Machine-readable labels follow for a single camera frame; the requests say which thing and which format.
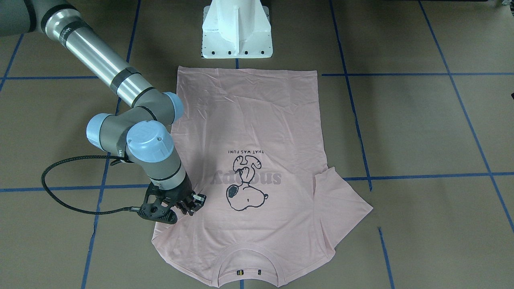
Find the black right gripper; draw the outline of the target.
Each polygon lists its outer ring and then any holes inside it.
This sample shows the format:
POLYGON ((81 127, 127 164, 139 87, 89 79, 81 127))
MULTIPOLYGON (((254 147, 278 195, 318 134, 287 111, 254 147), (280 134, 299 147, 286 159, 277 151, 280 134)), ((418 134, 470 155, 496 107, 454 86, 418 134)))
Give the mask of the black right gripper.
MULTIPOLYGON (((154 183, 152 183, 151 186, 160 188, 154 183)), ((173 199, 173 202, 175 202, 174 206, 177 207, 182 214, 188 214, 189 216, 192 216, 193 212, 200 210, 207 199, 206 195, 194 193, 190 179, 184 179, 175 188, 161 190, 166 192, 167 197, 173 199)))

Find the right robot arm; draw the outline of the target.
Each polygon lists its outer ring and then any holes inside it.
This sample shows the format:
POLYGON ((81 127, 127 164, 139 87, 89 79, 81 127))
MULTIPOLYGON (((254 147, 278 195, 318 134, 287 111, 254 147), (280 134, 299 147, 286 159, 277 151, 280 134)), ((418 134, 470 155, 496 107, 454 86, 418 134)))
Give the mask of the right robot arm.
MULTIPOLYGON (((174 91, 178 66, 201 61, 209 0, 73 0, 85 21, 161 91, 174 91)), ((85 136, 98 113, 128 106, 59 43, 38 32, 1 38, 1 225, 89 221, 41 186, 52 163, 99 155, 85 136)))

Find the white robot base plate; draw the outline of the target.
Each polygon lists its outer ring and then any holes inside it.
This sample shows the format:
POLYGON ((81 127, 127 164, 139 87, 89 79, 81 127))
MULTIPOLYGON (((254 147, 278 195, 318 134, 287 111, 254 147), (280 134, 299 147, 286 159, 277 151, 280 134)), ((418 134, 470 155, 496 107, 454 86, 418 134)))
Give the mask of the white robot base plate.
POLYGON ((203 9, 205 59, 262 59, 273 55, 268 6, 260 0, 213 0, 203 9))

